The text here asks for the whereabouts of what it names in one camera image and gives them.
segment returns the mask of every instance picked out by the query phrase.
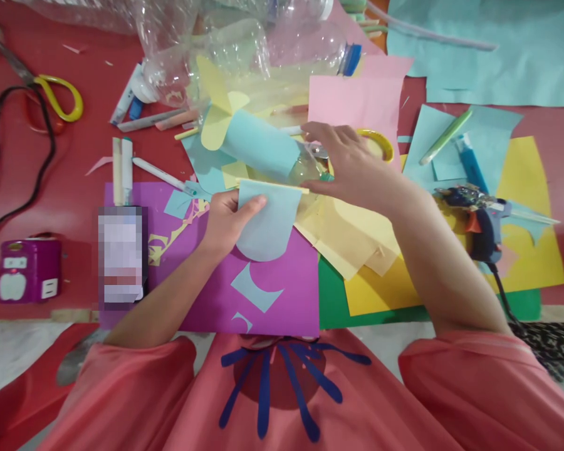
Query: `pink sleeve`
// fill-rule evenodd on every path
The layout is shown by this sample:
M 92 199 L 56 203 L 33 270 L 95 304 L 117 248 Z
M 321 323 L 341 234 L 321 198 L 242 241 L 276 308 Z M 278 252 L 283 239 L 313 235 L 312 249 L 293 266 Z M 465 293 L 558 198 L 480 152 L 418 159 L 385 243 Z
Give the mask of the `pink sleeve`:
M 92 346 L 39 449 L 154 448 L 167 439 L 175 409 L 194 379 L 195 357 L 186 337 L 144 350 Z
M 417 340 L 399 368 L 465 449 L 564 451 L 564 392 L 518 338 L 456 331 Z

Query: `pink shirt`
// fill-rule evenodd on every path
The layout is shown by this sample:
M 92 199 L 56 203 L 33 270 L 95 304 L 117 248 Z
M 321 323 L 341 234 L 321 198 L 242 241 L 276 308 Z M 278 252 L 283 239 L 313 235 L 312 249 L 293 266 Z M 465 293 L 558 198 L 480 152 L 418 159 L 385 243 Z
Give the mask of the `pink shirt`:
M 187 338 L 95 345 L 40 449 L 564 451 L 564 392 L 517 338 L 417 340 L 405 385 L 346 329 L 275 340 L 219 334 L 196 377 Z

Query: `bottle cap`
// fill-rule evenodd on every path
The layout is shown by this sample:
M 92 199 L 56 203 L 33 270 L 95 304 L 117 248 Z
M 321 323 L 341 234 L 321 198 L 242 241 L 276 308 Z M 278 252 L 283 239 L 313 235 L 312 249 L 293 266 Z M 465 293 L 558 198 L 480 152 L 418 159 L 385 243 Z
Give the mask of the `bottle cap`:
M 359 59 L 362 57 L 362 47 L 359 44 L 352 44 L 349 46 L 347 54 L 347 63 L 343 70 L 344 76 L 352 76 L 357 69 Z

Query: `hot glue gun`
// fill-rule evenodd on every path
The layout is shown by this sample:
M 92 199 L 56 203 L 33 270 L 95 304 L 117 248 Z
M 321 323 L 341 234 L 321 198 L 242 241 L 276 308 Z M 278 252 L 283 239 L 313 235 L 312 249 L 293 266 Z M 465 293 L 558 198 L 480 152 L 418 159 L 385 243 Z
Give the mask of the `hot glue gun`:
M 481 192 L 470 184 L 440 189 L 451 207 L 468 211 L 466 232 L 473 232 L 473 246 L 470 256 L 483 263 L 497 263 L 501 259 L 501 219 L 510 216 L 512 205 L 504 199 L 497 199 Z

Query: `scissors blade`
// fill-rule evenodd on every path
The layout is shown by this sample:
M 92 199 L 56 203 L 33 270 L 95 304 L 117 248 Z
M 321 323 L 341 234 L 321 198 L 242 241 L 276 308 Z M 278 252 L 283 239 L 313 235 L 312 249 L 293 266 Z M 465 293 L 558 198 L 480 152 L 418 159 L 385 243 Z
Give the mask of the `scissors blade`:
M 33 74 L 25 67 L 25 65 L 21 62 L 19 58 L 17 58 L 13 52 L 8 50 L 8 48 L 0 42 L 0 52 L 6 58 L 6 61 L 11 65 L 15 73 L 21 77 L 23 83 L 29 86 L 33 84 L 34 76 Z

